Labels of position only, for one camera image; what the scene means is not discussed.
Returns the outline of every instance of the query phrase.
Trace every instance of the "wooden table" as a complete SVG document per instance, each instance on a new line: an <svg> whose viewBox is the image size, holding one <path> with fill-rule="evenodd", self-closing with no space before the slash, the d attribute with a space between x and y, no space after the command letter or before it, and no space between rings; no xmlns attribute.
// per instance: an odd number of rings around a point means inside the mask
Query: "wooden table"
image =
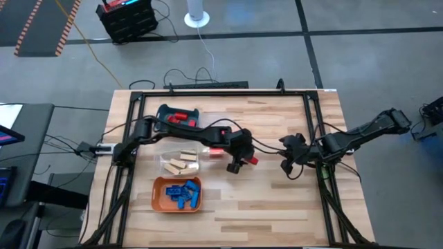
<svg viewBox="0 0 443 249"><path fill-rule="evenodd" d="M125 123L131 91L115 91L105 131ZM335 91L318 90L325 122L346 129ZM219 118L230 118L250 129L262 142L281 147L278 139L303 133L307 121L301 97L148 97L145 115L155 115L161 104L200 110L201 127ZM311 113L315 117L311 104ZM230 125L227 122L219 125ZM121 142L124 127L105 136L104 142ZM173 138L138 150L129 204L124 246L326 246L327 235L314 169L306 167L302 177L290 181L280 168L281 156L256 151L258 165L245 165L239 174L226 171L227 161L203 162L198 177L203 183L203 202L193 214L163 214L152 210L154 179L162 172L156 161L169 150ZM353 157L343 162L355 168ZM105 179L111 157L98 159L91 188L90 217L84 241L98 226ZM294 167L293 176L300 170ZM107 186L105 211L109 208L114 174ZM358 178L337 167L336 178L343 210L367 239L374 235ZM336 216L331 210L336 240L340 240ZM116 240L117 214L111 241Z"/></svg>

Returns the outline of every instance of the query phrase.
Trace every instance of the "black crate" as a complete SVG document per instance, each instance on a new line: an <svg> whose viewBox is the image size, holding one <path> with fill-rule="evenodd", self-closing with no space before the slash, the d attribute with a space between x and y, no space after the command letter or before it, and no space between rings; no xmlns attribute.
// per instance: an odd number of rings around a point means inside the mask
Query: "black crate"
<svg viewBox="0 0 443 249"><path fill-rule="evenodd" d="M113 42L130 42L149 33L159 24L155 20L151 0L138 0L128 5L113 7L106 12L103 5L97 6L96 13Z"/></svg>
<svg viewBox="0 0 443 249"><path fill-rule="evenodd" d="M423 107L423 114L432 125L443 122L443 97Z"/></svg>

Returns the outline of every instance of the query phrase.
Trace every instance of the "blue toy piece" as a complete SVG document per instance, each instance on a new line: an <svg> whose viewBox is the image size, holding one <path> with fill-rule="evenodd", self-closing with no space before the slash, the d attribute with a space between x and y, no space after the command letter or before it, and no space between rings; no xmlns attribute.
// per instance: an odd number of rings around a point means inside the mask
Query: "blue toy piece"
<svg viewBox="0 0 443 249"><path fill-rule="evenodd" d="M185 208L185 199L183 197L179 197L179 204L178 204L179 209L183 209Z"/></svg>
<svg viewBox="0 0 443 249"><path fill-rule="evenodd" d="M190 189L194 192L200 191L200 187L197 184L193 183L191 180L186 181L185 187L187 187L188 189Z"/></svg>
<svg viewBox="0 0 443 249"><path fill-rule="evenodd" d="M166 188L166 195L181 195L181 187L167 187Z"/></svg>
<svg viewBox="0 0 443 249"><path fill-rule="evenodd" d="M192 208L197 207L197 203L199 202L199 195L200 195L200 192L198 192L198 191L194 191L194 194L192 194L192 200L191 200L191 207Z"/></svg>
<svg viewBox="0 0 443 249"><path fill-rule="evenodd" d="M183 187L181 190L181 197L185 199L185 201L189 201L192 198L192 195L189 193L188 188Z"/></svg>

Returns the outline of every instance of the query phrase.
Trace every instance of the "floor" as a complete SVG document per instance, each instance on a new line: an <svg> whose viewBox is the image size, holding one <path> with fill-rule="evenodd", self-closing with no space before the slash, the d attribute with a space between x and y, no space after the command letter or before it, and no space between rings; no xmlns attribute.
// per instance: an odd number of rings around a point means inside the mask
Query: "floor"
<svg viewBox="0 0 443 249"><path fill-rule="evenodd" d="M100 2L83 1L75 19L88 39L108 38L94 13ZM182 20L186 2L164 2L170 6L177 33L196 35L196 30L186 27ZM348 127L367 122L391 107L403 110L418 122L418 108L442 96L443 32L432 28L443 26L441 1L204 2L211 21L201 33L231 34L225 39L206 39L215 56L220 82L247 80L251 88L273 88L283 78L291 88L338 89ZM297 2L301 2L304 12L300 12L300 5L297 8ZM156 0L152 5L162 13L167 11ZM167 20L159 24L156 32L173 36ZM255 35L235 38L242 33ZM13 47L0 47L0 101L109 108L118 85L94 61L76 30L71 30L69 39L77 45L66 45L60 57L17 58ZM179 68L189 76L201 66L212 70L212 60L198 39L125 46L99 42L93 49L124 87L135 80L148 79L156 82L159 89L165 72L171 68ZM178 74L169 81L186 83ZM57 108L48 133L95 142L106 118L106 111ZM377 242L387 246L441 247L442 154L441 141L414 142L408 134L384 136L356 152ZM36 172L52 167L35 176L35 180L46 182L50 173L79 172L83 164L72 156L42 156ZM76 238L55 238L44 233L40 248L73 246L75 242Z"/></svg>

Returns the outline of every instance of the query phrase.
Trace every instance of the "orange tray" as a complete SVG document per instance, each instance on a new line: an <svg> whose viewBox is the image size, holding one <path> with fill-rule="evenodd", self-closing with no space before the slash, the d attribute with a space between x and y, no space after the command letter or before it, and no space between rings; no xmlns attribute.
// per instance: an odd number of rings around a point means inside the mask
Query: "orange tray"
<svg viewBox="0 0 443 249"><path fill-rule="evenodd" d="M191 208L190 201L185 202L185 208L179 209L177 207L177 202L171 200L171 196L166 195L166 188L172 187L173 185L185 185L187 180L193 181L200 187L200 195L196 208ZM154 181L154 186L152 186L152 209L157 212L196 212L201 206L201 195L203 190L201 188L201 181L198 177L194 178L163 178L157 177Z"/></svg>

